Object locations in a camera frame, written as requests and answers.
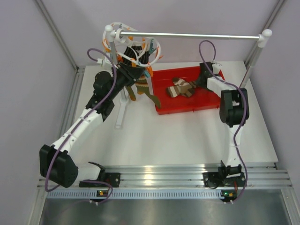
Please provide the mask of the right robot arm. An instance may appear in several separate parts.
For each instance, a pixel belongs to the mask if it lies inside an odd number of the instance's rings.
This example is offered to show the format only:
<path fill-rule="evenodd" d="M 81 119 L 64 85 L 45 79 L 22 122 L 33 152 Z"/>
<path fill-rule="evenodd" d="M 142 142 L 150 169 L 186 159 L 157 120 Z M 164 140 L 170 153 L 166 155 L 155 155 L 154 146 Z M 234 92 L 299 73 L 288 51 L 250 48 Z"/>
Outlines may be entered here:
<path fill-rule="evenodd" d="M 215 63 L 200 63 L 197 86 L 220 97 L 219 117 L 225 126 L 224 152 L 217 172 L 203 175 L 205 187 L 242 187 L 246 185 L 248 173 L 242 172 L 245 163 L 240 154 L 243 127 L 249 118 L 248 92 L 245 88 L 225 81 Z"/>

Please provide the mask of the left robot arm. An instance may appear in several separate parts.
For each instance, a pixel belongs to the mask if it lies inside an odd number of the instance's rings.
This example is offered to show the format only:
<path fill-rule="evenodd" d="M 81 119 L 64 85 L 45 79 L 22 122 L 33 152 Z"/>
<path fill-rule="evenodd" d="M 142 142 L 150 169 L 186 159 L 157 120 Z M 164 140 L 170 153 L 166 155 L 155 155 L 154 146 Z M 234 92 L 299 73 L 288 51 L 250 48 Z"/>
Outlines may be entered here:
<path fill-rule="evenodd" d="M 144 73 L 143 67 L 128 66 L 123 62 L 95 76 L 93 94 L 77 121 L 52 145 L 43 145 L 39 151 L 40 174 L 47 181 L 68 188 L 77 181 L 90 180 L 95 186 L 105 183 L 103 166 L 89 161 L 77 165 L 73 158 L 91 133 L 102 124 L 114 108 L 113 100 L 127 86 L 132 86 Z"/>

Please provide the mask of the brown beige striped sock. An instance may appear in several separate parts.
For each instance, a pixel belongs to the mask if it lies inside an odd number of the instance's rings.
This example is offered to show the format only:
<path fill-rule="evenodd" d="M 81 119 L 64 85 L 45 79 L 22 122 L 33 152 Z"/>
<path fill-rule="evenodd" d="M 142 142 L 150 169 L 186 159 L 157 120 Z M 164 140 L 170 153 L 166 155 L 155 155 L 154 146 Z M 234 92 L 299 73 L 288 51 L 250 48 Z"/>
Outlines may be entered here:
<path fill-rule="evenodd" d="M 166 93 L 171 98 L 176 98 L 177 96 L 184 96 L 190 98 L 194 95 L 197 85 L 194 81 L 187 82 L 186 80 L 178 77 L 172 79 L 173 86 L 166 88 Z"/>

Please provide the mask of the white metal drying rack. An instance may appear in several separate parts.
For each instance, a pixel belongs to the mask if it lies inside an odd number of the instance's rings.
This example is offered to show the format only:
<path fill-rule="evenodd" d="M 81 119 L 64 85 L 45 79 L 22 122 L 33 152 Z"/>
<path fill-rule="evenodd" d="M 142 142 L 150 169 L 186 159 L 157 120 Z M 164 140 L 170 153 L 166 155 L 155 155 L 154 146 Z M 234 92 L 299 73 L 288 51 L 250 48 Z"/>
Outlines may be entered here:
<path fill-rule="evenodd" d="M 119 57 L 118 62 L 143 67 L 146 75 L 153 75 L 151 66 L 161 58 L 161 46 L 156 37 L 200 38 L 208 43 L 211 39 L 251 39 L 257 42 L 258 52 L 261 52 L 271 36 L 270 29 L 265 29 L 257 36 L 236 36 L 138 32 L 122 25 L 115 29 L 114 24 L 110 24 L 103 33 L 103 45 L 108 52 Z M 249 118 L 247 90 L 227 82 L 221 65 L 215 60 L 203 61 L 199 67 L 162 70 L 158 73 L 166 75 L 173 83 L 165 87 L 162 79 L 153 81 L 153 90 L 163 98 L 157 105 L 158 114 L 218 108 L 221 121 L 230 127 L 243 125 Z"/>

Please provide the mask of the red plastic tray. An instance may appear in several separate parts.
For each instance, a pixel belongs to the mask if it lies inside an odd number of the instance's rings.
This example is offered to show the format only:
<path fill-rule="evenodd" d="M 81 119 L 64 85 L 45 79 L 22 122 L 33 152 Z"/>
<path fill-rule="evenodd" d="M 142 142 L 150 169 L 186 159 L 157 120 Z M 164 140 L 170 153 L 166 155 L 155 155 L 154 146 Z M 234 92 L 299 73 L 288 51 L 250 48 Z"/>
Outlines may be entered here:
<path fill-rule="evenodd" d="M 201 67 L 197 66 L 165 69 L 154 72 L 151 81 L 154 95 L 157 96 L 161 102 L 161 108 L 156 107 L 156 111 L 159 115 L 213 109 L 220 106 L 220 97 L 217 94 L 200 87 L 197 87 L 194 95 L 189 98 L 184 96 L 172 98 L 167 95 L 166 88 L 173 86 L 172 79 L 174 77 L 191 82 L 196 80 L 200 71 Z"/>

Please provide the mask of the white round clip hanger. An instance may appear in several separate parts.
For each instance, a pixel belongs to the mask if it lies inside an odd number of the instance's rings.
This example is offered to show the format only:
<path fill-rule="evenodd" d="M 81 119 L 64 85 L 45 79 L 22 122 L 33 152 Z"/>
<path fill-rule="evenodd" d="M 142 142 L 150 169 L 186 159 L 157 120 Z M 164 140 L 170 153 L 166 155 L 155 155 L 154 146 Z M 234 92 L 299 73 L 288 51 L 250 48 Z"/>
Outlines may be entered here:
<path fill-rule="evenodd" d="M 124 53 L 121 53 L 120 51 L 116 51 L 116 55 L 120 56 L 123 60 L 129 61 L 130 65 L 133 66 L 140 66 L 143 68 L 151 67 L 153 64 L 155 64 L 158 60 L 160 60 L 163 56 L 161 55 L 161 45 L 155 38 L 150 37 L 143 37 L 141 41 L 134 40 L 133 36 L 121 36 L 122 31 L 134 31 L 136 32 L 136 29 L 127 26 L 121 22 L 114 22 L 109 25 L 105 26 L 105 30 L 103 32 L 102 36 L 102 44 L 104 47 L 105 52 L 111 54 L 111 46 L 110 41 L 114 41 L 116 46 L 125 46 L 131 48 L 132 46 L 141 46 L 142 47 L 142 54 L 145 53 L 145 51 L 148 51 L 150 54 L 149 57 L 149 63 L 148 64 L 141 64 L 139 62 L 138 56 L 137 60 L 134 60 L 132 58 L 128 58 L 124 55 Z"/>

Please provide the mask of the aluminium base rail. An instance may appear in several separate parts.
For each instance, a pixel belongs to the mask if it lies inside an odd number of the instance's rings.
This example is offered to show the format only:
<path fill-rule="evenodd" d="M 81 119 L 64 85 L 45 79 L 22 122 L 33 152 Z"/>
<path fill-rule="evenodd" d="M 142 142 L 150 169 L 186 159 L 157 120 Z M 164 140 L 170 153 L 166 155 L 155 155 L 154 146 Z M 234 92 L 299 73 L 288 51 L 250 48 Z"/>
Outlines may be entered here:
<path fill-rule="evenodd" d="M 105 184 L 75 182 L 49 199 L 218 199 L 233 201 L 247 190 L 291 189 L 288 172 L 274 164 L 250 165 L 241 175 L 223 179 L 212 165 L 108 166 Z"/>

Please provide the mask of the olive green striped sock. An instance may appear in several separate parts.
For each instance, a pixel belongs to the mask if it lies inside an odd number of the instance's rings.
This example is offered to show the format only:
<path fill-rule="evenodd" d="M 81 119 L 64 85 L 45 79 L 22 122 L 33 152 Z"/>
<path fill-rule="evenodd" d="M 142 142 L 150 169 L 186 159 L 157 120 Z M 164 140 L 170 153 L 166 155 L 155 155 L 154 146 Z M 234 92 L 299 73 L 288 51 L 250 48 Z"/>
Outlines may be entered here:
<path fill-rule="evenodd" d="M 132 89 L 132 87 L 126 87 L 128 95 L 132 101 L 136 101 L 136 95 Z"/>

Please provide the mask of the black white striped sock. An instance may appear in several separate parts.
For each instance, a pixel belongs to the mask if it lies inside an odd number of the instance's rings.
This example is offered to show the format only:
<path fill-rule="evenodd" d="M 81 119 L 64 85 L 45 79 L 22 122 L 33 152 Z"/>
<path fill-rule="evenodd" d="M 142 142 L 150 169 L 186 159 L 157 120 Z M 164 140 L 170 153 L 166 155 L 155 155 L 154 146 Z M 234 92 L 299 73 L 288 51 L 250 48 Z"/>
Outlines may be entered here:
<path fill-rule="evenodd" d="M 142 54 L 142 51 L 143 50 L 141 46 L 132 46 L 131 48 L 127 47 L 125 49 L 124 55 L 134 60 L 137 60 L 137 57 L 141 55 L 141 57 L 139 58 L 139 62 L 141 64 L 148 64 L 150 54 L 148 51 L 145 51 L 145 53 Z"/>

